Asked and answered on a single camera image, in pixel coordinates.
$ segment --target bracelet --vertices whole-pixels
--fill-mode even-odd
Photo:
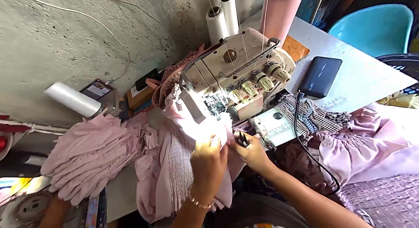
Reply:
[[[210,209],[215,203],[215,198],[213,198],[210,204],[207,204],[207,205],[200,204],[194,197],[192,197],[191,190],[189,190],[188,192],[188,198],[189,200],[191,200],[192,204],[198,206],[201,209]]]

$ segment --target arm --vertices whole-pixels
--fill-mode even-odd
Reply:
[[[228,147],[236,150],[247,165],[268,179],[279,193],[315,228],[371,228],[357,215],[280,170],[266,155],[259,140],[246,134],[250,142],[243,148],[236,142]]]
[[[41,221],[41,224],[39,225],[39,228],[62,227],[65,215],[69,210],[69,201],[63,201],[58,197],[53,198],[48,208],[46,209],[45,215]]]
[[[196,142],[191,155],[194,182],[190,194],[201,205],[211,204],[227,166],[227,145],[220,151],[220,140],[213,137],[206,142]],[[200,208],[187,198],[171,228],[201,228],[207,212],[208,209]]]

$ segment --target stack of pink fabric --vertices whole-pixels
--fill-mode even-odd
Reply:
[[[147,114],[128,122],[98,115],[76,123],[60,136],[41,174],[52,177],[50,191],[73,206],[96,196],[122,168],[157,147],[157,132],[148,127]]]

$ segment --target woman's hand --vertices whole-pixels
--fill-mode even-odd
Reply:
[[[202,205],[212,202],[223,180],[228,148],[225,145],[220,149],[220,140],[212,135],[203,142],[197,141],[191,155],[194,173],[191,195]]]
[[[244,133],[244,135],[246,135],[246,139],[249,143],[246,148],[243,148],[235,141],[227,141],[228,147],[238,152],[246,164],[262,176],[264,176],[264,174],[267,173],[272,166],[276,168],[266,155],[259,139],[247,133]],[[234,137],[238,138],[238,131],[234,134]]]

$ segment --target wrist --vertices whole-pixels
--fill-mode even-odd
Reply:
[[[275,164],[273,162],[271,162],[270,160],[268,160],[262,168],[260,168],[260,171],[258,172],[262,177],[268,178],[269,176],[272,175],[273,172],[275,172],[275,170],[278,170],[279,168],[277,168],[275,166]]]
[[[195,198],[199,204],[208,205],[212,202],[216,192],[212,192],[211,189],[200,187],[195,183],[192,184],[190,189],[191,197]]]

